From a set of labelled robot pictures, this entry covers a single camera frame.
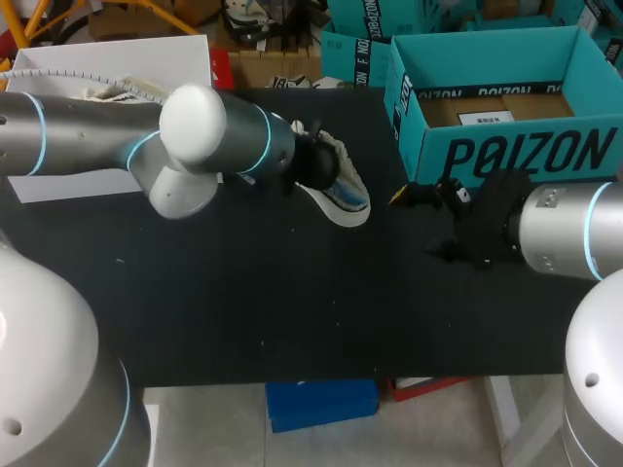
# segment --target cable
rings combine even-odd
[[[103,83],[104,85],[112,86],[114,88],[124,90],[143,99],[151,100],[157,104],[163,105],[164,100],[155,96],[145,90],[139,90],[134,86],[128,85],[123,81],[111,80],[101,75],[94,75],[93,73],[85,73],[83,71],[72,70],[58,70],[53,68],[48,69],[25,69],[25,70],[11,70],[0,73],[1,80],[11,80],[13,78],[36,78],[46,76],[57,76],[59,78],[82,78],[84,80],[96,81]]]

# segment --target black tabletop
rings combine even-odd
[[[145,386],[559,373],[590,282],[527,267],[476,271],[424,254],[447,213],[390,208],[405,181],[379,90],[254,90],[285,119],[348,147],[372,198],[344,229],[297,189],[221,187],[199,215],[160,218],[142,194],[20,205],[0,226],[91,304],[102,338]]]

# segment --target white sneaker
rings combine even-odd
[[[287,79],[282,76],[273,76],[267,88],[311,88],[312,83],[305,75],[298,75],[292,79]]]
[[[121,83],[126,85],[130,85],[137,90],[143,90],[148,92],[151,95],[155,95],[156,97],[161,98],[162,100],[166,99],[170,92],[159,88],[156,85],[153,85],[147,81],[141,80],[139,78],[135,78],[133,76],[127,76],[123,80],[120,80]],[[94,100],[96,102],[124,102],[124,103],[139,103],[139,102],[148,102],[148,100],[144,100],[137,95],[127,92],[125,90],[120,90],[119,88],[115,88],[114,86],[109,86],[104,90],[94,90],[93,88],[84,88],[82,90],[81,95],[77,97],[81,100]]]
[[[306,134],[303,124],[294,121],[292,129]],[[335,224],[342,227],[358,227],[370,216],[370,195],[361,177],[348,157],[344,143],[326,131],[320,131],[320,139],[336,148],[340,159],[340,174],[328,190],[314,190],[298,184],[318,204],[322,212]]]

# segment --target floor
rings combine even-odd
[[[521,416],[550,377],[514,377]],[[498,467],[483,382],[411,401],[383,401],[372,417],[273,434],[263,384],[149,389],[159,404],[154,467]],[[560,439],[532,467],[568,467]]]

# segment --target blue box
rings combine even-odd
[[[562,94],[573,117],[430,127],[421,108],[530,93]],[[609,178],[623,160],[623,80],[576,26],[395,37],[385,109],[409,180],[422,184],[450,176],[477,187],[512,166],[535,182]]]
[[[322,76],[383,88],[389,64],[389,44],[337,34],[333,23],[322,30]]]
[[[296,430],[374,415],[379,391],[371,379],[270,382],[266,400],[273,432]]]
[[[361,39],[441,31],[438,0],[329,0],[329,8],[337,33]]]

